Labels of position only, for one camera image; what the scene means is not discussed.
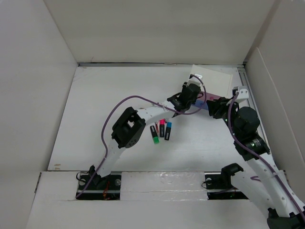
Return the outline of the pink drawer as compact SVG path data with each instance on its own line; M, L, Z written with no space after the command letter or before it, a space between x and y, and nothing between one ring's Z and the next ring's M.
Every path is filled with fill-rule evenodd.
M208 101L213 101L213 100L218 100L220 98L220 96L218 95L215 95L215 94L211 94L211 93L206 93L206 99ZM205 100L205 96L203 95L202 97L198 98L199 100L201 101L204 101Z

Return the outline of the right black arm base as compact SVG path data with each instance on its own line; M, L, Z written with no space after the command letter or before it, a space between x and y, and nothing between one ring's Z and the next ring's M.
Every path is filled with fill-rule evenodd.
M248 199L231 183L231 177L240 171L243 172L243 168L237 163L233 163L223 167L220 172L205 172L205 181L201 186L207 190L208 200Z

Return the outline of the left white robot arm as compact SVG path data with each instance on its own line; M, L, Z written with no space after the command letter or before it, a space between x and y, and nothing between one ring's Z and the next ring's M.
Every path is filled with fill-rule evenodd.
M95 189L101 189L106 185L108 176L114 164L127 148L131 148L139 142L146 126L162 119L174 118L178 115L187 115L186 111L194 104L201 93L200 81L186 82L180 93L167 98L162 103L156 103L138 95L129 96L119 102L106 118L101 131L101 140L105 147L105 154L99 164L92 165L89 169L90 184ZM111 138L105 142L104 132L110 117L124 102L132 98L139 98L152 104L151 107L135 110L128 107L112 126Z

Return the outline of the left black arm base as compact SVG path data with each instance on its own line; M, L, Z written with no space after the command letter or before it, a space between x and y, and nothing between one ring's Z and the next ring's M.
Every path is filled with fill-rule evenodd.
M89 172L78 172L78 188L76 192L77 200L120 200L121 195L121 172L110 173L106 177L95 175L93 180L86 187L91 175L94 173L94 167Z

